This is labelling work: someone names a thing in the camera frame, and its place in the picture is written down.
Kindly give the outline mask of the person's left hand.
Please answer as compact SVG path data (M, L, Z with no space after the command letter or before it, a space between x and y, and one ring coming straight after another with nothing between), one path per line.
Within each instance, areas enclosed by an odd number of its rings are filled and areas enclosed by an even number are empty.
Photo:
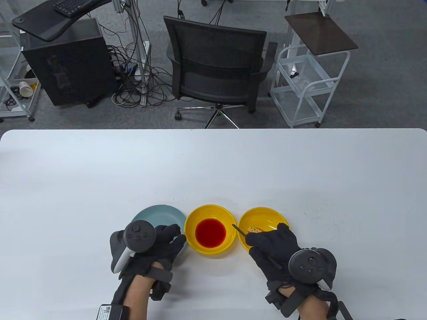
M159 225L154 230L156 238L152 247L131 257L119 279L140 275L166 283L172 280L172 264L186 244L186 236L177 224Z

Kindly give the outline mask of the person's right hand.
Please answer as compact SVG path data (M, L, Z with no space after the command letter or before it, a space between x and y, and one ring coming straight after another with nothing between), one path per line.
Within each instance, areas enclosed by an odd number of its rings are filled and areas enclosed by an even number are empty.
M301 250L295 234L286 224L279 223L276 230L247 234L245 241L251 247L250 256L267 281L280 282L279 293L290 297L296 282L289 272L289 260Z

